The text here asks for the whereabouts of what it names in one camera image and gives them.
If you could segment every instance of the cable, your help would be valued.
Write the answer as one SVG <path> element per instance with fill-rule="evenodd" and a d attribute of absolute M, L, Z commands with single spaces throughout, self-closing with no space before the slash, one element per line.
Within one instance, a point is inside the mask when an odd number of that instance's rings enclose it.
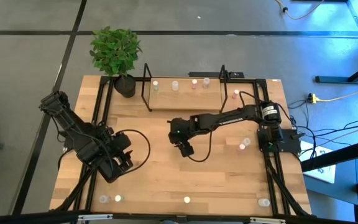
<path fill-rule="evenodd" d="M 332 128 L 324 128 L 324 129 L 320 129 L 320 130 L 312 130 L 314 132 L 319 132 L 319 131 L 337 131 L 338 129 L 332 129 Z"/>
<path fill-rule="evenodd" d="M 284 112 L 285 116 L 288 118 L 288 120 L 290 120 L 291 124 L 296 127 L 296 129 L 298 129 L 298 126 L 295 124 L 295 122 L 289 117 L 289 115 L 287 114 L 287 112 L 285 112 L 283 106 L 280 104 L 280 103 L 276 103 L 280 108 L 281 110 Z"/>
<path fill-rule="evenodd" d="M 60 143 L 64 143 L 64 141 L 61 141 L 61 140 L 59 139 L 59 136 L 60 136 L 61 134 L 60 134 L 59 127 L 57 126 L 57 123 L 56 123 L 56 121 L 55 121 L 55 118 L 54 118 L 53 116 L 51 116 L 51 118 L 52 118 L 52 121 L 55 123 L 55 126 L 56 126 L 56 130 L 57 130 L 56 139 L 57 139 L 57 141 L 60 142 Z"/>
<path fill-rule="evenodd" d="M 317 9 L 317 7 L 319 7 L 323 2 L 324 0 L 322 0 L 319 4 L 317 4 L 314 8 L 311 9 L 311 11 L 309 11 L 307 14 L 305 14 L 304 16 L 301 16 L 301 17 L 292 17 L 289 13 L 288 13 L 288 8 L 284 6 L 284 4 L 280 1 L 280 0 L 275 0 L 279 5 L 280 5 L 280 8 L 282 8 L 283 12 L 285 14 L 287 14 L 289 16 L 289 18 L 293 19 L 293 20 L 298 20 L 298 19 L 302 19 L 302 18 L 305 18 L 306 16 L 310 15 L 314 10 Z"/>
<path fill-rule="evenodd" d="M 294 105 L 295 103 L 297 102 L 302 102 L 300 105 L 296 105 L 296 106 L 291 106 L 291 105 Z M 288 109 L 297 109 L 301 106 L 303 106 L 304 104 L 306 103 L 306 100 L 296 100 L 295 102 L 292 102 L 288 105 Z"/>
<path fill-rule="evenodd" d="M 350 124 L 357 123 L 357 122 L 358 122 L 358 120 L 357 120 L 357 121 L 353 121 L 353 122 L 351 122 L 351 123 L 349 123 L 349 124 L 345 125 L 343 128 L 346 128 L 346 126 L 348 126 L 348 125 L 350 125 Z"/>
<path fill-rule="evenodd" d="M 246 106 L 246 104 L 244 103 L 244 99 L 242 99 L 241 93 L 249 95 L 250 97 L 254 98 L 255 100 L 259 100 L 260 102 L 264 102 L 263 100 L 256 98 L 254 95 L 247 93 L 246 91 L 240 91 L 240 99 L 243 106 Z"/>
<path fill-rule="evenodd" d="M 67 151 L 65 151 L 62 155 L 60 155 L 59 160 L 58 160 L 58 162 L 57 162 L 57 170 L 60 169 L 60 163 L 62 162 L 63 156 L 65 156 L 65 154 L 67 154 L 67 153 L 70 152 L 71 150 L 72 150 L 72 149 L 67 149 Z"/>
<path fill-rule="evenodd" d="M 309 108 L 307 103 L 306 103 L 306 127 L 309 127 Z"/>
<path fill-rule="evenodd" d="M 327 135 L 327 134 L 332 134 L 332 133 L 336 133 L 336 132 L 338 132 L 338 131 L 344 131 L 344 130 L 353 129 L 353 128 L 358 128 L 358 125 L 357 125 L 357 126 L 353 126 L 353 127 L 338 129 L 338 130 L 335 130 L 335 131 L 330 131 L 330 132 L 324 133 L 324 134 L 319 134 L 319 135 L 316 135 L 316 137 L 325 136 L 325 135 Z"/>
<path fill-rule="evenodd" d="M 207 153 L 206 157 L 204 159 L 200 160 L 200 161 L 196 160 L 196 159 L 193 159 L 190 156 L 188 156 L 189 159 L 191 159 L 194 162 L 204 162 L 204 161 L 206 161 L 209 158 L 209 155 L 211 154 L 211 145 L 212 145 L 212 131 L 209 133 L 209 148 L 208 148 L 208 153 Z"/>
<path fill-rule="evenodd" d="M 313 138 L 313 148 L 311 148 L 311 149 L 308 149 L 307 151 L 309 151 L 309 150 L 313 150 L 313 152 L 311 153 L 311 155 L 310 155 L 310 159 L 311 158 L 313 158 L 315 155 L 316 155 L 316 136 L 314 135 L 314 132 L 310 129 L 310 128 L 308 128 L 308 127 L 304 127 L 304 126 L 298 126 L 298 128 L 305 128 L 306 130 L 308 130 L 311 134 L 312 134 L 312 138 Z"/>
<path fill-rule="evenodd" d="M 146 159 L 145 159 L 139 166 L 137 166 L 136 168 L 133 168 L 133 169 L 131 169 L 131 170 L 128 170 L 128 171 L 122 173 L 121 176 L 122 176 L 122 175 L 126 175 L 126 174 L 128 174 L 128 173 L 130 173 L 130 172 L 134 172 L 135 170 L 141 168 L 141 167 L 147 162 L 147 160 L 149 159 L 150 153 L 151 153 L 151 151 L 152 151 L 152 150 L 151 150 L 151 146 L 150 146 L 149 139 L 148 139 L 143 133 L 141 133 L 141 132 L 138 131 L 138 130 L 134 130 L 134 129 L 124 129 L 124 130 L 118 131 L 116 134 L 123 133 L 123 132 L 126 132 L 126 131 L 132 131 L 132 132 L 135 132 L 135 133 L 139 133 L 139 134 L 147 141 L 147 146 L 149 147 L 149 151 L 148 151 L 148 153 L 147 153 Z"/>
<path fill-rule="evenodd" d="M 301 159 L 299 159 L 299 156 L 295 152 L 291 152 L 291 153 L 299 160 L 299 162 L 301 162 Z"/>
<path fill-rule="evenodd" d="M 340 100 L 340 99 L 343 99 L 343 98 L 346 98 L 348 96 L 353 96 L 355 94 L 358 94 L 358 91 L 354 92 L 354 93 L 351 93 L 351 94 L 348 94 L 348 95 L 345 95 L 345 96 L 340 96 L 340 97 L 337 97 L 337 98 L 333 98 L 333 99 L 330 99 L 330 100 L 321 100 L 319 98 L 316 97 L 316 101 L 321 101 L 321 102 L 332 102 L 332 101 L 335 101 L 335 100 Z"/>
<path fill-rule="evenodd" d="M 345 144 L 345 145 L 347 145 L 347 146 L 352 146 L 352 144 L 345 143 L 345 142 L 336 142 L 336 141 L 329 140 L 329 139 L 322 138 L 322 137 L 316 137 L 316 138 L 318 138 L 318 139 L 324 139 L 324 140 L 327 140 L 327 141 L 329 141 L 329 142 L 336 143 L 336 144 Z"/>
<path fill-rule="evenodd" d="M 341 135 L 341 136 L 338 136 L 338 137 L 336 137 L 336 138 L 333 138 L 331 141 L 333 141 L 333 140 L 335 140 L 335 139 L 339 139 L 339 138 L 344 137 L 344 136 L 347 136 L 347 135 L 349 135 L 349 134 L 356 133 L 356 132 L 358 132 L 358 129 L 357 129 L 357 130 L 354 130 L 354 131 L 351 131 L 351 132 L 349 132 L 349 133 L 343 134 L 343 135 Z M 318 145 L 318 146 L 323 146 L 323 145 L 325 145 L 325 144 L 327 144 L 327 143 L 329 143 L 329 141 L 324 142 L 324 143 L 322 143 L 322 144 L 320 144 L 320 145 Z"/>

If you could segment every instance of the wooden tabletop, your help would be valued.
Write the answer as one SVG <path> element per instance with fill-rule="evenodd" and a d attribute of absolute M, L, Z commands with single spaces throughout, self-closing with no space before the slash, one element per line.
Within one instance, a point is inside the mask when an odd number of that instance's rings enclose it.
<path fill-rule="evenodd" d="M 98 93 L 100 76 L 85 76 L 75 107 L 75 113 L 90 122 Z M 280 80 L 267 80 L 268 93 L 272 101 L 280 103 L 287 110 L 287 103 Z M 251 84 L 228 83 L 231 95 L 235 90 L 253 93 Z M 145 84 L 145 98 L 149 98 L 150 83 Z M 149 112 L 140 97 L 141 82 L 136 85 L 136 94 L 124 98 L 115 90 L 109 109 L 108 126 L 115 132 L 122 129 L 136 129 L 149 139 L 152 152 L 147 163 L 139 170 L 122 176 L 108 184 L 100 174 L 96 180 L 91 211 L 109 213 L 153 213 L 188 215 L 258 215 L 271 216 L 270 207 L 258 206 L 259 198 L 269 198 L 266 171 L 262 153 L 259 151 L 256 130 L 258 125 L 243 121 L 221 126 L 213 133 L 211 156 L 206 162 L 196 163 L 183 158 L 179 149 L 170 144 L 167 120 L 208 111 L 153 110 Z M 255 100 L 244 96 L 246 104 Z M 101 108 L 104 108 L 105 96 Z M 237 97 L 227 99 L 224 111 L 241 107 Z M 282 127 L 290 128 L 290 122 L 283 117 Z M 147 155 L 146 141 L 137 133 L 126 133 L 132 145 L 127 150 L 134 165 L 139 165 Z M 251 140 L 250 146 L 238 151 L 244 138 Z M 197 136 L 190 140 L 195 149 L 194 159 L 202 159 L 208 151 L 209 135 Z M 281 153 L 285 183 L 289 191 L 304 210 L 311 212 L 300 163 L 294 155 Z M 50 208 L 59 206 L 78 182 L 81 162 L 75 153 L 67 154 L 60 166 Z M 278 209 L 283 213 L 279 188 L 276 186 Z M 82 196 L 81 208 L 85 207 L 88 186 Z M 109 203 L 100 203 L 99 198 L 108 195 Z M 115 202 L 121 195 L 124 200 Z M 183 198 L 189 197 L 190 203 Z"/>
<path fill-rule="evenodd" d="M 152 78 L 158 82 L 158 90 L 150 88 L 150 108 L 159 110 L 215 110 L 222 108 L 220 80 L 211 78 L 209 88 L 203 88 L 202 78 Z M 172 82 L 178 82 L 179 89 L 172 90 Z"/>

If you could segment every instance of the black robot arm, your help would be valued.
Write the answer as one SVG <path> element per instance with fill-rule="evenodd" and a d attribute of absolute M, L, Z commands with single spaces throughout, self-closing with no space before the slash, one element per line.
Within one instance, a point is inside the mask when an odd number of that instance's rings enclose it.
<path fill-rule="evenodd" d="M 85 123 L 70 109 L 64 92 L 49 94 L 39 108 L 63 128 L 65 147 L 74 149 L 77 158 L 90 169 L 99 170 L 107 182 L 115 181 L 133 166 L 131 151 L 124 152 L 131 145 L 129 138 L 124 133 L 114 134 L 107 126 Z"/>
<path fill-rule="evenodd" d="M 258 115 L 256 105 L 245 105 L 236 110 L 219 114 L 197 114 L 190 116 L 189 120 L 173 118 L 168 121 L 171 125 L 168 134 L 169 140 L 175 147 L 180 149 L 183 157 L 194 154 L 193 147 L 188 142 L 194 136 L 208 134 L 216 128 L 240 121 L 255 121 L 269 128 L 268 138 L 270 141 L 282 141 L 280 129 L 281 117 L 278 105 L 272 102 L 262 103 L 261 111 L 264 117 Z"/>

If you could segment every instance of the small bottle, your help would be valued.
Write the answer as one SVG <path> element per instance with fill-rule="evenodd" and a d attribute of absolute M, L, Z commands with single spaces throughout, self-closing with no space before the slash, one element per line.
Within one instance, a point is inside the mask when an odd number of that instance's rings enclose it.
<path fill-rule="evenodd" d="M 209 87 L 209 78 L 204 78 L 203 88 L 208 88 L 208 87 Z"/>
<path fill-rule="evenodd" d="M 110 200 L 111 200 L 111 197 L 108 196 L 108 195 L 102 195 L 102 196 L 100 196 L 100 198 L 99 198 L 99 202 L 100 202 L 100 203 L 109 203 Z"/>
<path fill-rule="evenodd" d="M 153 81 L 154 90 L 158 90 L 158 81 Z"/>
<path fill-rule="evenodd" d="M 191 88 L 195 90 L 197 88 L 197 80 L 192 80 L 191 84 L 192 84 Z"/>
<path fill-rule="evenodd" d="M 178 83 L 178 81 L 173 81 L 173 82 L 172 82 L 172 90 L 173 90 L 173 91 L 178 91 L 178 89 L 179 89 L 179 83 Z"/>
<path fill-rule="evenodd" d="M 190 198 L 189 197 L 185 197 L 183 200 L 185 201 L 185 203 L 190 203 Z"/>
<path fill-rule="evenodd" d="M 251 140 L 249 138 L 245 138 L 239 146 L 240 150 L 244 150 L 247 146 L 249 146 L 249 144 L 251 144 Z"/>
<path fill-rule="evenodd" d="M 116 197 L 114 198 L 116 202 L 121 202 L 124 200 L 124 197 L 121 195 L 116 195 Z"/>
<path fill-rule="evenodd" d="M 231 98 L 236 99 L 237 96 L 239 95 L 239 93 L 240 93 L 239 90 L 234 90 L 234 93 L 233 93 L 233 95 L 231 96 Z"/>
<path fill-rule="evenodd" d="M 268 207 L 270 205 L 270 201 L 267 198 L 261 198 L 258 200 L 258 204 L 261 207 Z"/>

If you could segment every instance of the gray floor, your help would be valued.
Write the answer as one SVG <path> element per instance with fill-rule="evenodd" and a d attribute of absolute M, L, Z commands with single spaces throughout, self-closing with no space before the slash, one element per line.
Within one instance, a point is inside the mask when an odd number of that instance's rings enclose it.
<path fill-rule="evenodd" d="M 283 1 L 293 15 L 314 3 Z M 80 0 L 0 0 L 0 30 L 71 30 Z M 110 25 L 134 30 L 358 31 L 346 4 L 324 3 L 310 17 L 293 21 L 280 15 L 274 0 L 94 0 L 88 1 L 80 30 Z M 333 98 L 358 90 L 354 85 L 316 84 L 316 75 L 349 76 L 358 70 L 358 37 L 140 35 L 144 53 L 130 73 L 147 62 L 155 76 L 188 72 L 241 71 L 249 78 L 282 79 L 287 102 L 316 93 Z M 89 56 L 91 36 L 77 36 L 61 90 L 75 104 L 83 75 L 101 75 Z M 41 119 L 39 101 L 55 81 L 68 36 L 0 36 L 0 215 L 9 212 Z M 310 106 L 310 127 L 341 128 L 358 119 L 358 95 Z M 303 110 L 291 111 L 299 124 Z M 343 142 L 357 143 L 358 133 Z M 330 149 L 342 146 L 329 143 Z M 25 213 L 48 209 L 62 145 L 48 129 Z M 353 206 L 309 192 L 319 217 L 353 220 Z"/>

